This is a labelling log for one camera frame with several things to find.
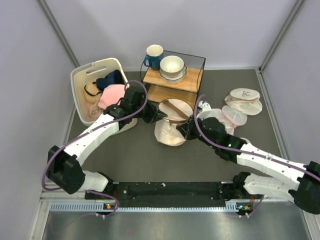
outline wooden board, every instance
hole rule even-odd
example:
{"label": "wooden board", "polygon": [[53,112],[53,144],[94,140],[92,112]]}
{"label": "wooden board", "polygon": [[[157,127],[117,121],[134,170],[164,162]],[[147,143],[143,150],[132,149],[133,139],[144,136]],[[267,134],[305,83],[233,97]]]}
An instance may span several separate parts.
{"label": "wooden board", "polygon": [[189,67],[186,69],[186,74],[183,80],[177,84],[166,83],[159,73],[159,71],[152,70],[150,67],[145,74],[143,79],[144,83],[154,84],[162,87],[167,87],[171,89],[184,90],[190,93],[197,93],[199,90],[200,82],[202,79],[203,70]]}
{"label": "wooden board", "polygon": [[194,108],[197,101],[197,94],[163,86],[150,86],[148,91],[148,100],[160,103],[165,99],[179,99],[188,103],[192,108]]}

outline gray floor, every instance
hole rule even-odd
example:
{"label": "gray floor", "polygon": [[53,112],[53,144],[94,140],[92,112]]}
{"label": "gray floor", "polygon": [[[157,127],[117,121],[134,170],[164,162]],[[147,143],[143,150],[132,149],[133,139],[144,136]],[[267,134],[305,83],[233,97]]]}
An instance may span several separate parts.
{"label": "gray floor", "polygon": [[301,210],[288,202],[264,203],[249,219],[235,213],[124,213],[102,220],[81,212],[50,212],[42,240],[310,240]]}
{"label": "gray floor", "polygon": [[[139,80],[138,72],[126,72],[128,80]],[[261,92],[254,70],[206,70],[203,74],[201,94],[213,108],[224,106],[224,98],[236,88],[249,88]],[[263,110],[248,116],[246,125],[235,129],[235,135],[244,137],[253,145],[280,155],[272,124],[261,97]],[[75,114],[70,139],[86,129]],[[82,168],[103,172],[116,182],[209,182],[231,181],[241,171],[261,174],[254,169],[224,161],[198,140],[172,147],[157,142],[154,124],[142,120],[132,129],[108,138],[86,160]]]}

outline beige cloth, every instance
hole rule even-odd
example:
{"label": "beige cloth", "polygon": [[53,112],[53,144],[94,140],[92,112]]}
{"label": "beige cloth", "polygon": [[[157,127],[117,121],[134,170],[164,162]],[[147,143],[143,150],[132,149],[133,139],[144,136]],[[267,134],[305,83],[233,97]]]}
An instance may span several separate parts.
{"label": "beige cloth", "polygon": [[182,100],[167,99],[159,103],[159,110],[167,114],[167,117],[155,123],[155,138],[168,146],[182,145],[186,140],[177,130],[177,125],[189,119],[193,114],[192,107]]}

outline pink cloth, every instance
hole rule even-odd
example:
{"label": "pink cloth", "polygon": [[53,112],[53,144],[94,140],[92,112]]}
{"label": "pink cloth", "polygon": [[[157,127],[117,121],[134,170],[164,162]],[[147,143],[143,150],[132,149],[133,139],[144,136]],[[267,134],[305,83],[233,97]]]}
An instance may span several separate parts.
{"label": "pink cloth", "polygon": [[102,96],[98,103],[98,107],[102,109],[106,109],[110,105],[118,103],[119,99],[123,98],[124,96],[125,96],[125,85],[123,84],[109,85],[103,90]]}

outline blue mug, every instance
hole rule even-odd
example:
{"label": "blue mug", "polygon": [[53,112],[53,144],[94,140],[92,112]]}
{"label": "blue mug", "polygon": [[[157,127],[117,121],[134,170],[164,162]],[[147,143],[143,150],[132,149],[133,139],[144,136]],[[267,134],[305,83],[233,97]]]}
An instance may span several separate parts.
{"label": "blue mug", "polygon": [[152,70],[160,70],[160,62],[164,58],[164,49],[160,45],[151,45],[146,49],[147,56],[143,60],[143,64],[146,67],[150,67]]}

